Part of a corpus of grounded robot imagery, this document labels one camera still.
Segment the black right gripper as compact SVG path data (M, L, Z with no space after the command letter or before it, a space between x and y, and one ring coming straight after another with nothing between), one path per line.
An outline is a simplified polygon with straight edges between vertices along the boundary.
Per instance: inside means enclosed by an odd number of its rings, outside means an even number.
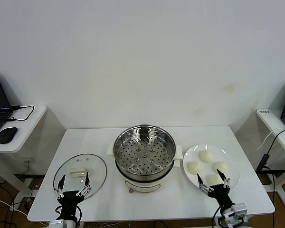
M220 210L227 210L234 205L233 201L228 195L230 191L230 178L227 178L219 169L217 169L217 172L224 184L208 186L203 182L200 175L197 174L199 189L210 198L215 198L220 206Z

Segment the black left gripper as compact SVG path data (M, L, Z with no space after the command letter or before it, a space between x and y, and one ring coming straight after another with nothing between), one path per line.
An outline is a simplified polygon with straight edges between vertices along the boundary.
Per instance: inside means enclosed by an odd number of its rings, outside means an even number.
M57 195L57 201L59 202L61 208L60 215L57 219L78 220L76 217L76 209L78 208L78 204L84 201L84 197L86 197L91 190L89 174L88 172L86 173L85 184L80 191L73 190L63 192L65 177L65 175L62 176L58 182L58 186L54 189Z

